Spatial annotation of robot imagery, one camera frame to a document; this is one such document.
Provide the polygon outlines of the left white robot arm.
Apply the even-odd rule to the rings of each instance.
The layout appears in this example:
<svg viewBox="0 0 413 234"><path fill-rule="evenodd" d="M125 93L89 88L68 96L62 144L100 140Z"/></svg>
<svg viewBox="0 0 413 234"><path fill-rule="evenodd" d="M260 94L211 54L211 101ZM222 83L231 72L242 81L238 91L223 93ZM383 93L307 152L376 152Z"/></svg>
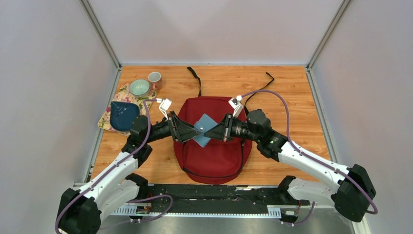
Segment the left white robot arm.
<svg viewBox="0 0 413 234"><path fill-rule="evenodd" d="M55 232L67 234L95 234L101 223L124 203L143 202L149 189L138 183L138 169L149 157L148 143L172 137L183 143L201 134L195 126L181 120L175 112L152 125L148 115L138 116L130 135L115 160L97 177L77 190L69 188L61 196Z"/></svg>

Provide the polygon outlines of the red backpack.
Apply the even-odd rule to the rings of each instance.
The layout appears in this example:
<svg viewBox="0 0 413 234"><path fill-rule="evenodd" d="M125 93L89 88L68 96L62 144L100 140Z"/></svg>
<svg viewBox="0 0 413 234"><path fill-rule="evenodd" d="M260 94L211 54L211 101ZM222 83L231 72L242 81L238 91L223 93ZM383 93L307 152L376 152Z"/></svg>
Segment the red backpack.
<svg viewBox="0 0 413 234"><path fill-rule="evenodd" d="M226 114L232 114L230 97L204 96L199 91L196 97L188 98L178 117L194 125L203 114L207 114L218 124ZM234 137L230 141L211 139L202 148L193 139L173 144L174 154L180 168L195 182L204 184L224 184L235 179L246 164L251 150L251 139Z"/></svg>

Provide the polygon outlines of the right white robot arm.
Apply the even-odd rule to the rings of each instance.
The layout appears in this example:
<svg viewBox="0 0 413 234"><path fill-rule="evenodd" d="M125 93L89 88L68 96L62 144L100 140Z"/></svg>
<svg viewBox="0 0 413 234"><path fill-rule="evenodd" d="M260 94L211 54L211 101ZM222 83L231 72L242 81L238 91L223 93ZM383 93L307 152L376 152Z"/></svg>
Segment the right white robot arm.
<svg viewBox="0 0 413 234"><path fill-rule="evenodd" d="M298 146L273 130L270 119L260 109L251 111L246 121L227 114L221 123L206 131L205 136L224 142L235 137L254 141L266 158L294 166L318 179L311 182L287 176L281 183L284 187L278 190L283 204L294 200L314 201L334 207L353 222L361 222L365 214L377 213L376 207L369 210L376 191L364 167L338 164Z"/></svg>

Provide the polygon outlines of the blue card wallet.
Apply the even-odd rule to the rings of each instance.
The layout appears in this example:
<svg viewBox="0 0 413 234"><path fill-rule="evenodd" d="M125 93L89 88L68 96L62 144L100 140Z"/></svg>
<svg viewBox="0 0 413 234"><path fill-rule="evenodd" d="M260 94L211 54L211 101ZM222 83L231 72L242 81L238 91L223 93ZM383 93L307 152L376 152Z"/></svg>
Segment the blue card wallet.
<svg viewBox="0 0 413 234"><path fill-rule="evenodd" d="M210 142L211 138L205 136L205 133L215 127L218 123L207 114L203 114L201 118L195 122L194 127L200 133L193 140L202 148Z"/></svg>

